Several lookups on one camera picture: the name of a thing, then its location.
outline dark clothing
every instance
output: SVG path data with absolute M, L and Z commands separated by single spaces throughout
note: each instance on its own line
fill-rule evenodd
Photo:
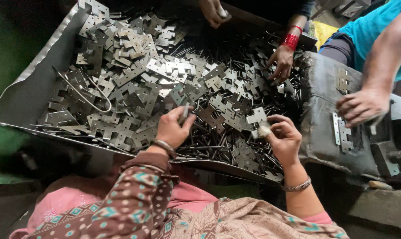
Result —
M 351 68 L 354 67 L 354 43 L 347 34 L 337 31 L 320 47 L 320 55 L 330 57 Z
M 223 2 L 253 13 L 259 17 L 286 26 L 290 17 L 295 14 L 304 15 L 310 18 L 314 0 L 224 0 Z

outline red bangle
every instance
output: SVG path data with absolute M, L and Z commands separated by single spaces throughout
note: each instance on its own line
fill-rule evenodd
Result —
M 302 34 L 303 30 L 302 30 L 302 28 L 300 26 L 293 25 L 291 28 L 294 28 L 294 27 L 298 28 L 301 31 L 301 34 Z
M 298 45 L 298 36 L 296 36 L 295 34 L 292 33 L 288 33 L 284 39 L 282 40 L 282 42 L 280 43 L 280 45 L 286 45 L 288 46 L 290 49 L 292 49 L 292 51 L 296 50 L 296 46 Z

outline blue shirt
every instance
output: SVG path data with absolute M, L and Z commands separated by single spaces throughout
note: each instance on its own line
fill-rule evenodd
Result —
M 391 0 L 389 3 L 373 10 L 364 17 L 349 22 L 339 29 L 346 33 L 353 40 L 354 68 L 357 71 L 363 70 L 364 61 L 372 49 L 372 45 L 380 33 L 394 20 L 401 12 L 401 0 Z M 395 77 L 395 81 L 401 79 L 401 67 Z

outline bangle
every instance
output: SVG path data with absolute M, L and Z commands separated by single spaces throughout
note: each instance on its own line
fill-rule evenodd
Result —
M 308 176 L 307 181 L 305 181 L 304 183 L 295 186 L 295 187 L 286 187 L 285 186 L 285 179 L 283 178 L 282 181 L 280 181 L 280 187 L 282 188 L 283 191 L 285 192 L 298 192 L 298 191 L 302 191 L 305 188 L 307 188 L 309 185 L 311 185 L 311 178 Z
M 160 139 L 155 139 L 155 140 L 151 141 L 150 144 L 163 148 L 166 151 L 166 153 L 168 154 L 168 156 L 171 159 L 175 160 L 175 158 L 176 158 L 175 150 L 165 141 L 160 140 Z
M 288 33 L 284 39 L 282 40 L 282 42 L 280 43 L 280 45 L 286 45 L 288 46 L 290 49 L 292 49 L 292 51 L 296 50 L 296 46 L 298 45 L 298 36 L 296 36 L 295 34 L 292 33 Z
M 302 28 L 301 28 L 300 26 L 298 26 L 298 25 L 293 25 L 293 26 L 291 27 L 291 29 L 294 28 L 294 27 L 298 28 L 298 29 L 301 31 L 301 34 L 302 34 L 303 30 L 302 30 Z

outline brown patterned sleeve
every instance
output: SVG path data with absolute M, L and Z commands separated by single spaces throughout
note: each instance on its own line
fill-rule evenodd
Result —
M 87 238 L 149 238 L 155 228 L 152 201 L 163 184 L 163 173 L 169 170 L 168 156 L 143 152 L 121 169 L 123 173 L 86 229 Z M 164 200 L 161 208 L 165 210 L 167 204 Z

